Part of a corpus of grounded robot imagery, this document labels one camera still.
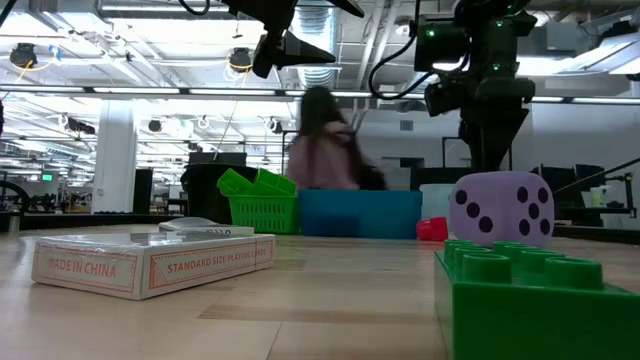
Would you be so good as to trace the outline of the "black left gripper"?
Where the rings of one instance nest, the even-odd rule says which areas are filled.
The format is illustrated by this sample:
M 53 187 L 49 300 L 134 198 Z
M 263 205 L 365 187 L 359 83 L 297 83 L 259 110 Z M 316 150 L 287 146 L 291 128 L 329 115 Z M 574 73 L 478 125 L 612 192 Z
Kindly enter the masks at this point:
M 327 1 L 353 16 L 364 17 L 364 11 L 356 0 Z M 293 65 L 335 62 L 331 53 L 298 39 L 293 33 L 275 34 L 281 35 L 289 28 L 297 0 L 222 0 L 222 3 L 230 14 L 243 13 L 260 21 L 267 31 L 260 37 L 254 51 L 252 71 L 256 76 L 266 79 L 272 67 L 281 70 Z

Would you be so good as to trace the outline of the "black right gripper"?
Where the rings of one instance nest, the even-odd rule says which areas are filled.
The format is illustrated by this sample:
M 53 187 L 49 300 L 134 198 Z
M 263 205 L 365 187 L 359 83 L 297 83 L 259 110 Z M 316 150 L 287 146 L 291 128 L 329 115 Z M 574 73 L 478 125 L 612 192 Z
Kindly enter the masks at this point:
M 445 76 L 426 87 L 424 98 L 431 116 L 461 110 L 459 137 L 467 144 L 475 172 L 497 171 L 529 110 L 535 95 L 528 78 L 470 75 Z

